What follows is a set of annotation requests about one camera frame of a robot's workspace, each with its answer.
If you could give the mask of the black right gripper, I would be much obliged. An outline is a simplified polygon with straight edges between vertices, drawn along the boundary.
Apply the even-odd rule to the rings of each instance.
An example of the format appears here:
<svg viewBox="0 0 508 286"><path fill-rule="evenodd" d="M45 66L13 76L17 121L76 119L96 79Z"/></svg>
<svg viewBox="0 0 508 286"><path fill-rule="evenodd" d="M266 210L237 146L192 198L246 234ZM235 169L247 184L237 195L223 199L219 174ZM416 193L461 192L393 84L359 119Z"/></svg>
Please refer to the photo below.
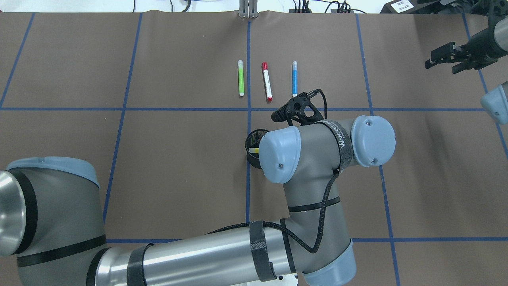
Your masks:
<svg viewBox="0 0 508 286"><path fill-rule="evenodd" d="M473 35L463 47L449 42L431 51L430 59L426 60L425 68L430 69L437 64L459 63L452 67L452 74L465 70L480 70L498 61L496 49L491 46L489 29L483 29Z"/></svg>

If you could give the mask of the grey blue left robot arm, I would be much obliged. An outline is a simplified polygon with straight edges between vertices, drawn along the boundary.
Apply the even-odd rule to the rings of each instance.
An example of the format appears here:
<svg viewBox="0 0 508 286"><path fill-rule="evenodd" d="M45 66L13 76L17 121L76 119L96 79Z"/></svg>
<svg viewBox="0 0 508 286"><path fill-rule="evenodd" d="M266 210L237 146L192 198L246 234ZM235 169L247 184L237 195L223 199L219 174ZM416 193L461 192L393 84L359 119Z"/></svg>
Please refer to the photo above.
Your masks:
<svg viewBox="0 0 508 286"><path fill-rule="evenodd" d="M290 217L132 251L107 245L91 164L17 160L1 171L1 256L16 256L24 286L234 286L296 273L310 286L342 286L357 264L336 179L352 165L385 164L395 147L381 116L267 132L260 165L283 185Z"/></svg>

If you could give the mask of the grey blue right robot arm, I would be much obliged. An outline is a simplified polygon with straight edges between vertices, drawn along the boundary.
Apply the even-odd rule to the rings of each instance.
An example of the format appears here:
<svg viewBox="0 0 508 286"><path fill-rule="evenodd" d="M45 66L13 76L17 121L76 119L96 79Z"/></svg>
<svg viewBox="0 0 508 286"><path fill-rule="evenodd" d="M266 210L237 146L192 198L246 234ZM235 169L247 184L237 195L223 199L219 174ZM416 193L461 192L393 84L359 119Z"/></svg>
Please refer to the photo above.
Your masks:
<svg viewBox="0 0 508 286"><path fill-rule="evenodd" d="M493 121L507 125L507 1L477 0L470 13L487 18L487 26L471 34L464 44L454 41L430 52L425 68L452 64L452 73L476 70L484 73L487 91L481 107Z"/></svg>

